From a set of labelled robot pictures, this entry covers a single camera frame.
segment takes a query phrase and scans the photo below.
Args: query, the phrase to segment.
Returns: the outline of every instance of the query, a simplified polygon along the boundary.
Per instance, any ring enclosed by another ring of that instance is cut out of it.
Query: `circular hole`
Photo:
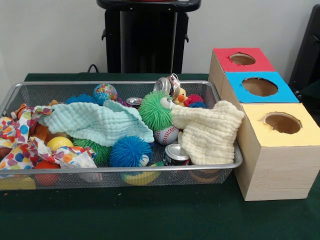
[[[242,85],[249,93],[260,97],[271,96],[278,92],[277,85],[261,77],[247,78],[242,81]]]
[[[252,56],[241,52],[231,55],[230,60],[238,65],[252,65],[256,63],[256,60]]]
[[[300,121],[284,112],[274,112],[266,116],[264,122],[279,133],[295,134],[302,128]]]

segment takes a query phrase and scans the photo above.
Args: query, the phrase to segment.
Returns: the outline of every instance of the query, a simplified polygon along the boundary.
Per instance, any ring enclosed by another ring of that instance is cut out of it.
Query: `light blue cloth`
[[[133,107],[108,100],[103,106],[87,102],[54,105],[51,115],[41,121],[51,133],[67,133],[73,138],[88,139],[102,146],[113,146],[124,136],[138,136],[154,142],[153,131]]]

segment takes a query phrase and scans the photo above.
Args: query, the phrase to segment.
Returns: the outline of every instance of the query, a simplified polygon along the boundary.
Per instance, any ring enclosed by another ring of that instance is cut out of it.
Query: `wire mesh basket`
[[[65,102],[72,96],[92,95],[98,84],[112,84],[123,100],[130,97],[143,98],[153,90],[155,81],[108,81],[108,82],[23,82],[14,85],[0,106],[2,116],[10,116],[22,103],[28,106],[48,105],[52,100]],[[219,100],[216,88],[207,81],[181,81],[188,95],[197,94],[208,108]],[[151,164],[163,161],[165,147],[155,143],[152,147]],[[68,189],[108,188],[124,186],[163,186],[221,184],[238,167],[243,157],[237,142],[234,143],[234,163],[216,165],[108,167],[69,169],[21,169],[0,170],[0,189]],[[90,182],[99,176],[99,182]],[[38,179],[54,179],[54,184],[43,185]]]

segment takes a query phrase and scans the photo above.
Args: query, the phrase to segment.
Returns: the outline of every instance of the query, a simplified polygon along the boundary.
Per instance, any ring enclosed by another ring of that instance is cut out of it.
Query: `stacked wooden boxes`
[[[215,48],[209,81],[244,111],[235,170],[246,201],[304,199],[320,169],[320,128],[259,48]]]

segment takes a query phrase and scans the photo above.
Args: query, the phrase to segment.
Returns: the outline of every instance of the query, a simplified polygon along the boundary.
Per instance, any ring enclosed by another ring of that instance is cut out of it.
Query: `red paper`
[[[224,72],[275,72],[276,70],[269,62],[260,48],[236,47],[236,48],[214,48]],[[246,54],[255,59],[251,65],[239,65],[231,61],[230,57],[234,54]]]

